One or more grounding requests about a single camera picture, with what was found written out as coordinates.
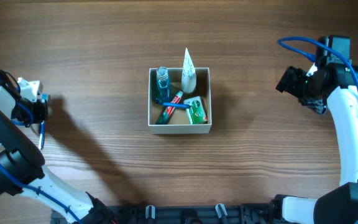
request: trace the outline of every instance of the blue bottle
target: blue bottle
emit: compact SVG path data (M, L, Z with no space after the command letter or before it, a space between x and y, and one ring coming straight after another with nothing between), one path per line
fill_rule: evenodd
M157 70L157 87L160 92L160 98L164 102L171 101L171 81L169 79L168 70L160 67Z

